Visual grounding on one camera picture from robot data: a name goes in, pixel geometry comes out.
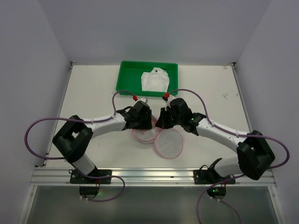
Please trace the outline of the white mesh laundry bag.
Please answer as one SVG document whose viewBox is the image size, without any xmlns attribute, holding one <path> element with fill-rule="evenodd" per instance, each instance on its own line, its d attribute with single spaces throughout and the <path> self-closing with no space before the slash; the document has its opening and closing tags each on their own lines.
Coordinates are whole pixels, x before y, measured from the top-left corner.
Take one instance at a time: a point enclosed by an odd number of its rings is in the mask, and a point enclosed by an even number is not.
<svg viewBox="0 0 299 224">
<path fill-rule="evenodd" d="M 152 117 L 152 128 L 148 130 L 133 129 L 136 141 L 142 144 L 152 144 L 155 152 L 162 158 L 175 159 L 183 151 L 183 136 L 175 129 L 161 129 L 155 126 L 156 117 Z"/>
</svg>

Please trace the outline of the white bra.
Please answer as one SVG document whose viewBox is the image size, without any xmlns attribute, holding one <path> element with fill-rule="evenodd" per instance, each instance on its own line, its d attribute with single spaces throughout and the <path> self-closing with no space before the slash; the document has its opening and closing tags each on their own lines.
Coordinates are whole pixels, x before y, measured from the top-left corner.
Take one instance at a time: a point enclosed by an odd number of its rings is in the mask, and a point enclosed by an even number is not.
<svg viewBox="0 0 299 224">
<path fill-rule="evenodd" d="M 141 76 L 142 91 L 167 92 L 170 84 L 168 73 L 154 67 L 151 72 L 143 72 Z"/>
</svg>

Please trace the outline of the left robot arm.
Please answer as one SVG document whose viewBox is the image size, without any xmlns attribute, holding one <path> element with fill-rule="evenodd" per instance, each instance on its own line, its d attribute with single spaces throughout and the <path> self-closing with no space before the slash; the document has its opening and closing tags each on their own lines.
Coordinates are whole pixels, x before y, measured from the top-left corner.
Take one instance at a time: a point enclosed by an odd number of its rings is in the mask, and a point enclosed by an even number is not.
<svg viewBox="0 0 299 224">
<path fill-rule="evenodd" d="M 151 119 L 150 107 L 141 100 L 99 120 L 81 119 L 75 115 L 67 119 L 52 143 L 82 176 L 95 179 L 99 177 L 98 169 L 86 154 L 91 139 L 127 129 L 149 130 L 152 128 Z"/>
</svg>

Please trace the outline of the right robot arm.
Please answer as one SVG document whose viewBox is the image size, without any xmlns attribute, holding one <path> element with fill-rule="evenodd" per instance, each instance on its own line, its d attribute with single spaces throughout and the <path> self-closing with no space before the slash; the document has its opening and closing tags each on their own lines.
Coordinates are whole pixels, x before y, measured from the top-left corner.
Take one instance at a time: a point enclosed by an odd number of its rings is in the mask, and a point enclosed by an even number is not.
<svg viewBox="0 0 299 224">
<path fill-rule="evenodd" d="M 235 152 L 232 158 L 216 159 L 203 173 L 212 182 L 237 174 L 259 180 L 274 162 L 275 155 L 259 131 L 239 132 L 209 121 L 206 115 L 192 112 L 182 98 L 173 95 L 163 97 L 163 100 L 166 106 L 160 110 L 157 127 L 181 126 L 188 133 L 211 139 Z"/>
</svg>

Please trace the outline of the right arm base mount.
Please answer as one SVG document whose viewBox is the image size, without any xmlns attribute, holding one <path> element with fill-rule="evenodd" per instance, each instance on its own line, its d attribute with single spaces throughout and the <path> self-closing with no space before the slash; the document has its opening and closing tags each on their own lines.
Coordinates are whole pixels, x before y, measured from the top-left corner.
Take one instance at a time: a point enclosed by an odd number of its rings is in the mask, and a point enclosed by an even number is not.
<svg viewBox="0 0 299 224">
<path fill-rule="evenodd" d="M 221 158 L 215 160 L 209 167 L 207 165 L 202 165 L 199 169 L 193 170 L 193 179 L 195 184 L 215 184 L 226 180 L 226 182 L 221 185 L 217 185 L 209 190 L 207 194 L 213 199 L 222 200 L 226 193 L 227 184 L 235 184 L 235 180 L 229 180 L 230 176 L 221 177 L 214 171 L 215 165 L 221 160 Z"/>
</svg>

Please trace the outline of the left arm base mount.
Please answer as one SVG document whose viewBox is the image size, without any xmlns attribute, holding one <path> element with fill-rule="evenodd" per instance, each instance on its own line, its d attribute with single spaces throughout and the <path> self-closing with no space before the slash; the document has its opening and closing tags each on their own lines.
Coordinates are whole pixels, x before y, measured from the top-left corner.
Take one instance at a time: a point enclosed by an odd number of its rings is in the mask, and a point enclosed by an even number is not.
<svg viewBox="0 0 299 224">
<path fill-rule="evenodd" d="M 101 184 L 111 183 L 111 177 L 103 179 L 89 178 L 80 174 L 80 172 L 77 169 L 70 169 L 69 174 L 71 175 L 70 184 L 79 185 L 79 194 L 84 199 L 94 199 L 100 192 Z"/>
</svg>

